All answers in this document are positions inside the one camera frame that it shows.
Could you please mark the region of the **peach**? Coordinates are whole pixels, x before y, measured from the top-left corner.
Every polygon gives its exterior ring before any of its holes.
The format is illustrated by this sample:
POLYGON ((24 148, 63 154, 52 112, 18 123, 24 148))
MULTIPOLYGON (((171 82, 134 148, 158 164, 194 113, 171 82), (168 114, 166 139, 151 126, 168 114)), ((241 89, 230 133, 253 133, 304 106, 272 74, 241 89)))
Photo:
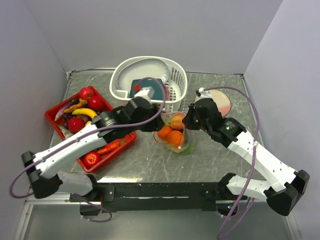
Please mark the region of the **peach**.
POLYGON ((184 116, 176 114, 170 120, 170 127, 174 130, 183 130, 185 125, 183 123, 184 116))

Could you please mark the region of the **orange fruit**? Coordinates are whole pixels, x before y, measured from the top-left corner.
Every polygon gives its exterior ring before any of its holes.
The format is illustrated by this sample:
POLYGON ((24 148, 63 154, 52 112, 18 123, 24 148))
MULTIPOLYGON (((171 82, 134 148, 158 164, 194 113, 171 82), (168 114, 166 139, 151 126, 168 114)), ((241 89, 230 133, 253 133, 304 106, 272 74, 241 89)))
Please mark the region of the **orange fruit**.
POLYGON ((173 129, 168 126, 168 125, 165 125, 160 131, 157 132, 157 136, 163 140, 163 141, 166 141, 167 140, 167 137, 168 135, 173 131, 173 129))
POLYGON ((178 131, 178 130, 173 130, 168 136, 167 136, 167 139, 166 141, 169 143, 169 144, 174 144, 174 145, 177 145, 177 146, 181 146, 185 139, 184 139, 184 135, 178 131))

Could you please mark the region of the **clear orange zip top bag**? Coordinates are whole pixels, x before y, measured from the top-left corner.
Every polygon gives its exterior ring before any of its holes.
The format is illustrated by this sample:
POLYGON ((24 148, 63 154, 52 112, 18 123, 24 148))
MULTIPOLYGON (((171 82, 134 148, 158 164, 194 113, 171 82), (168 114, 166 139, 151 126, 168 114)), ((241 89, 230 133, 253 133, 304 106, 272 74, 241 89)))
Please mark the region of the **clear orange zip top bag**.
POLYGON ((170 151, 180 154, 189 154, 196 145, 193 133, 183 124, 186 115, 182 112, 162 113, 164 127, 153 133, 153 139, 170 151))

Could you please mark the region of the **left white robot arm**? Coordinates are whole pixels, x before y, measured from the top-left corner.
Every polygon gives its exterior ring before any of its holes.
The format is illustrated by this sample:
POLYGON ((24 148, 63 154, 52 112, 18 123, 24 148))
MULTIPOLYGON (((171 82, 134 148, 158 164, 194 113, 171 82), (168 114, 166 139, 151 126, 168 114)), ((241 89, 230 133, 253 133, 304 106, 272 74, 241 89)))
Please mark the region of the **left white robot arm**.
POLYGON ((164 105, 151 103, 142 97, 131 99, 125 106, 104 111, 78 133, 59 144, 37 153, 21 155, 33 195, 43 199, 66 190, 88 201, 97 199, 100 189, 92 176, 63 172, 72 160, 103 147, 116 139, 135 132, 154 132, 163 126, 164 105))

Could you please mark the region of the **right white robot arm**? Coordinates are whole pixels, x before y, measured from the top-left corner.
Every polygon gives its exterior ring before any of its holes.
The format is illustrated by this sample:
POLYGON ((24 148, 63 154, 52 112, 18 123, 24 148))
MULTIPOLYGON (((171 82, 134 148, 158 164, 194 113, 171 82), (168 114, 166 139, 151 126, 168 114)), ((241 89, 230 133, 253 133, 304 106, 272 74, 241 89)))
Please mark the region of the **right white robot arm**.
POLYGON ((189 130, 202 130, 212 140, 238 154, 254 167, 264 180, 244 178, 229 173, 221 179, 219 195, 230 199, 244 192, 250 198, 267 202, 282 216, 288 216, 304 195, 310 175, 295 170, 254 140, 252 134, 232 117, 223 117, 211 98, 202 98, 188 107, 184 125, 189 130))

